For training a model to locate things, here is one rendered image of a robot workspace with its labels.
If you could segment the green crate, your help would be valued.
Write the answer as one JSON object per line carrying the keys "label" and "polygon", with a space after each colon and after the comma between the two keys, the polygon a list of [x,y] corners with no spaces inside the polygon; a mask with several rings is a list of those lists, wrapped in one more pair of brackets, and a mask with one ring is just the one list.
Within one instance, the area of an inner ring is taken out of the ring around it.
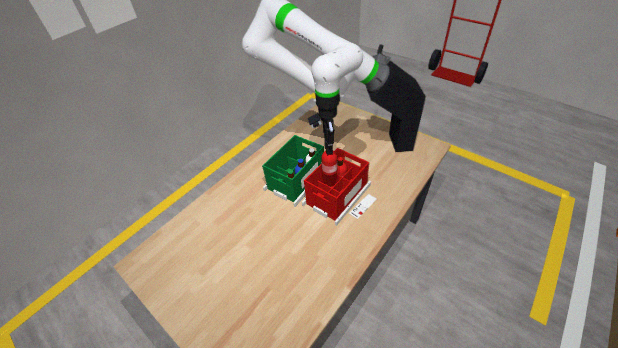
{"label": "green crate", "polygon": [[[292,202],[305,190],[304,180],[322,163],[322,154],[316,147],[316,154],[306,163],[310,148],[302,146],[302,143],[315,147],[304,140],[290,139],[262,165],[268,190],[276,190]],[[303,159],[305,165],[293,178],[287,177],[288,170],[293,170],[295,174],[299,159]]]}

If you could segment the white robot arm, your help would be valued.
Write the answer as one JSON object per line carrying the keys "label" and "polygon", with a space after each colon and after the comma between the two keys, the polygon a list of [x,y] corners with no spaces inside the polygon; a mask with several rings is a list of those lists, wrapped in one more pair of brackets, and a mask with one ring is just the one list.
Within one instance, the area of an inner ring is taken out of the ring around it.
{"label": "white robot arm", "polygon": [[[309,45],[322,56],[313,64],[304,61],[276,42],[277,29]],[[316,23],[287,0],[261,1],[243,37],[242,47],[249,57],[276,68],[315,93],[313,101],[321,109],[337,107],[354,79],[375,92],[384,85],[390,73],[387,64],[391,58],[382,54],[383,45],[379,45],[377,54],[371,57],[358,45]]]}

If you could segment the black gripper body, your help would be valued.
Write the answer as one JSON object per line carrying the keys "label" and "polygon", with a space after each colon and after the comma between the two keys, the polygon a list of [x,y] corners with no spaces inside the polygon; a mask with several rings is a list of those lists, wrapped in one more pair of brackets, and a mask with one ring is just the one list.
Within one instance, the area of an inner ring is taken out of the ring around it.
{"label": "black gripper body", "polygon": [[321,118],[326,120],[326,127],[329,128],[329,122],[333,124],[332,119],[337,115],[337,107],[333,109],[321,109],[318,107],[318,114]]}

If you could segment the blue bottle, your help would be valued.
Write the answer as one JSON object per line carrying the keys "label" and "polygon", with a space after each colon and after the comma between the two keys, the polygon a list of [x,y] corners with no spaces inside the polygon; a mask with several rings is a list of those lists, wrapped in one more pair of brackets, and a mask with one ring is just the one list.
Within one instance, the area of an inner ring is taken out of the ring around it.
{"label": "blue bottle", "polygon": [[299,159],[298,164],[295,167],[295,175],[303,168],[304,165],[303,159]]}

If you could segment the white paper pick list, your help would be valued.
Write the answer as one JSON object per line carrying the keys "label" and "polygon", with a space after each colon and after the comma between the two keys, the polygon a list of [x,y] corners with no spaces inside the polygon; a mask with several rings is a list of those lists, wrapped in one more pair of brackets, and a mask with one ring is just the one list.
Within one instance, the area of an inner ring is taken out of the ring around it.
{"label": "white paper pick list", "polygon": [[368,194],[349,214],[359,218],[375,201],[376,198]]}

